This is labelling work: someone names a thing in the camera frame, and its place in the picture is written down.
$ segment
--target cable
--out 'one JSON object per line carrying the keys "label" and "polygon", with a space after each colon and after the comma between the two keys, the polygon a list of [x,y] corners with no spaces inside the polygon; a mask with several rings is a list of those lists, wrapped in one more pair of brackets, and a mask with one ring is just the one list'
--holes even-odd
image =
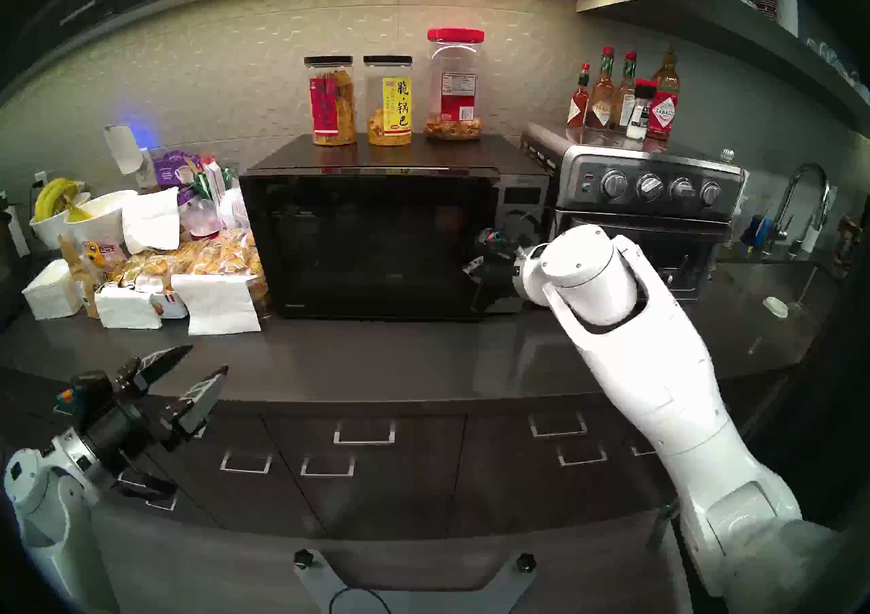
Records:
{"label": "cable", "polygon": [[335,601],[338,599],[338,596],[340,596],[342,593],[346,593],[347,591],[365,591],[366,593],[369,593],[369,594],[373,595],[374,597],[376,597],[378,599],[378,602],[381,603],[382,605],[384,605],[384,611],[386,612],[386,614],[393,614],[390,611],[390,608],[386,606],[386,602],[384,602],[384,599],[380,595],[376,594],[375,591],[370,591],[367,588],[360,588],[359,586],[345,586],[345,588],[343,588],[341,591],[337,592],[334,596],[332,596],[332,599],[329,601],[329,614],[332,614],[332,605],[335,604]]}

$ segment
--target oven door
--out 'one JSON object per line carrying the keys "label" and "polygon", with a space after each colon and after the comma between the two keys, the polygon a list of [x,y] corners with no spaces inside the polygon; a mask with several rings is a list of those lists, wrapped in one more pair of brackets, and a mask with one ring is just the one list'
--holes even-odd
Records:
{"label": "oven door", "polygon": [[556,212],[554,227],[557,235],[581,224],[598,225],[610,238],[625,235],[640,246],[677,300],[698,299],[700,288],[716,261],[716,248],[727,241],[729,234],[729,224],[723,222]]}
{"label": "oven door", "polygon": [[481,314],[463,268],[494,223],[497,182],[495,172],[257,176],[243,192],[282,314],[457,319]]}

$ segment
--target microwave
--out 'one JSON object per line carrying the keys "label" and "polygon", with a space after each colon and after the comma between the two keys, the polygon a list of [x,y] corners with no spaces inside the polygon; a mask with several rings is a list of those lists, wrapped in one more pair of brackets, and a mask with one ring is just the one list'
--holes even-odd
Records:
{"label": "microwave", "polygon": [[549,176],[503,137],[324,147],[307,135],[240,182],[278,313],[438,320],[522,307],[511,247],[542,241]]}

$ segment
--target black lid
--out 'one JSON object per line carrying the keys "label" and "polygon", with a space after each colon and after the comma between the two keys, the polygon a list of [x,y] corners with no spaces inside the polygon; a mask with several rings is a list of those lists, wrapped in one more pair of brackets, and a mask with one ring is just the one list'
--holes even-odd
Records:
{"label": "black lid", "polygon": [[303,57],[306,66],[349,66],[353,64],[351,55],[318,55]]}
{"label": "black lid", "polygon": [[412,63],[410,55],[365,55],[363,64],[396,64],[408,66]]}

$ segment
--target plastic jar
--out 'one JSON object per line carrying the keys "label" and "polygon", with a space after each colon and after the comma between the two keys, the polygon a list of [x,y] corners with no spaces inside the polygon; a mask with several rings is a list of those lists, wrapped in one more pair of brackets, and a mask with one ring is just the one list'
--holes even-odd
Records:
{"label": "plastic jar", "polygon": [[369,143],[411,143],[411,71],[408,55],[366,55],[365,107]]}
{"label": "plastic jar", "polygon": [[311,135],[318,146],[357,141],[353,123],[353,57],[305,57],[311,92]]}
{"label": "plastic jar", "polygon": [[423,127],[428,137],[478,139],[480,120],[480,29],[430,29],[432,85],[429,116]]}

